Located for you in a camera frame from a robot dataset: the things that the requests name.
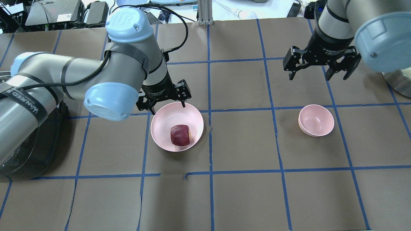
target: pink cup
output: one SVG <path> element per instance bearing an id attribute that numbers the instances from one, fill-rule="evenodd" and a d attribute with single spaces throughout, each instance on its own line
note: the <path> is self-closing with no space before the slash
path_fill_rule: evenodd
<path id="1" fill-rule="evenodd" d="M 311 104 L 301 109 L 298 125 L 309 136 L 325 136 L 334 128 L 334 117 L 327 108 Z"/>

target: small pink bowl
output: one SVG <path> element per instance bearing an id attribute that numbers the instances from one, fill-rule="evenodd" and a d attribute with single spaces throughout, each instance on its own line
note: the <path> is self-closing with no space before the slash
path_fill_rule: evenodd
<path id="1" fill-rule="evenodd" d="M 191 139 L 187 146 L 175 146 L 171 143 L 170 129 L 179 124 L 190 128 Z M 160 108 L 151 121 L 151 136 L 154 142 L 164 150 L 181 152 L 194 146 L 203 134 L 204 120 L 201 113 L 193 105 L 174 102 Z"/>
<path id="2" fill-rule="evenodd" d="M 334 128 L 334 117 L 327 108 L 311 104 L 301 109 L 298 125 L 309 136 L 325 136 Z"/>

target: red object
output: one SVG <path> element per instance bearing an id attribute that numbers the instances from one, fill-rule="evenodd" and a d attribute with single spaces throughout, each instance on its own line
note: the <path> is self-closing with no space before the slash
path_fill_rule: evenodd
<path id="1" fill-rule="evenodd" d="M 176 125 L 170 130 L 171 143 L 176 146 L 187 146 L 190 144 L 190 128 L 187 125 Z"/>

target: sticker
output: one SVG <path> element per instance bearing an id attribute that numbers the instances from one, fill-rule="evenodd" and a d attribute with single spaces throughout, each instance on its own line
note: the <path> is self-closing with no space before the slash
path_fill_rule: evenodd
<path id="1" fill-rule="evenodd" d="M 71 18 L 72 18 L 72 14 L 59 14 L 57 17 L 57 22 L 70 21 Z"/>

